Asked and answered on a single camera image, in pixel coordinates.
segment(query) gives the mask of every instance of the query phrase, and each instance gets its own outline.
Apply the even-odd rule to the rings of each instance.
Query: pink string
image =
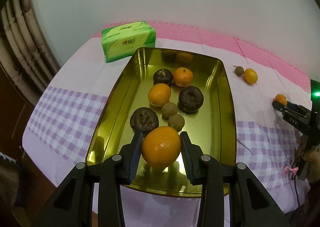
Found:
[[[292,172],[293,176],[295,176],[297,171],[298,171],[298,167],[291,168],[289,166],[285,166],[284,169],[282,170],[282,176],[285,176],[285,173],[287,172]]]

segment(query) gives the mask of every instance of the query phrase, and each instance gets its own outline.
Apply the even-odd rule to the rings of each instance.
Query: table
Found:
[[[248,165],[285,213],[297,208],[293,182],[281,173],[284,166],[292,164],[299,132],[282,120],[271,103],[282,93],[289,101],[310,109],[308,77],[272,53],[240,39],[191,26],[148,23],[156,29],[156,47],[223,61],[235,106],[237,162]],[[40,98],[22,145],[55,186],[76,163],[85,160],[102,109],[129,59],[105,63],[98,32],[67,61]],[[257,84],[249,86],[237,77],[233,65],[254,69]],[[308,183],[298,180],[297,188],[303,203]],[[196,226],[200,199],[157,196],[126,187],[121,187],[121,192],[127,227]],[[97,212],[96,186],[93,211]],[[225,226],[229,226],[228,196]]]

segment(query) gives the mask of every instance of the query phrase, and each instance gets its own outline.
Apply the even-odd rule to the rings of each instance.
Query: small round brown fruit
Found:
[[[171,116],[178,113],[178,106],[173,102],[168,102],[162,106],[162,115],[165,118],[170,118]]]
[[[130,118],[130,126],[133,130],[141,130],[143,135],[146,136],[159,127],[159,119],[152,109],[142,107],[133,112]]]
[[[235,74],[237,76],[242,76],[244,73],[244,69],[241,66],[234,66],[235,67]]]
[[[160,69],[153,75],[153,84],[164,83],[168,86],[171,85],[173,80],[172,73],[167,69]]]
[[[195,112],[203,104],[203,94],[196,86],[188,86],[179,94],[179,104],[184,112]]]
[[[184,118],[180,114],[173,115],[168,120],[168,126],[174,128],[177,132],[184,127]]]

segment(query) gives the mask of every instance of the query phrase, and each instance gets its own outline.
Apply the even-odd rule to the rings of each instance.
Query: gold tray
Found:
[[[235,164],[235,112],[222,61],[191,52],[142,47],[136,50],[110,93],[88,150],[88,165],[102,163],[131,142],[134,132],[129,120],[137,108],[152,108],[158,115],[159,126],[168,125],[161,116],[161,108],[149,105],[148,92],[157,70],[166,68],[173,72],[178,67],[193,72],[192,85],[204,95],[204,103],[197,113],[187,115],[179,111],[186,122],[182,130],[188,132],[191,142],[199,145],[204,154],[224,164]],[[178,103],[180,90],[172,84],[171,102]],[[190,184],[180,154],[162,172],[150,168],[141,157],[137,176],[130,188],[166,196],[200,197],[202,187]]]

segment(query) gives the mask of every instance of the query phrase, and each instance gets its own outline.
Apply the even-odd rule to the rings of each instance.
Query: green packaging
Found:
[[[131,56],[139,47],[156,47],[156,30],[145,21],[110,27],[101,33],[106,63]]]

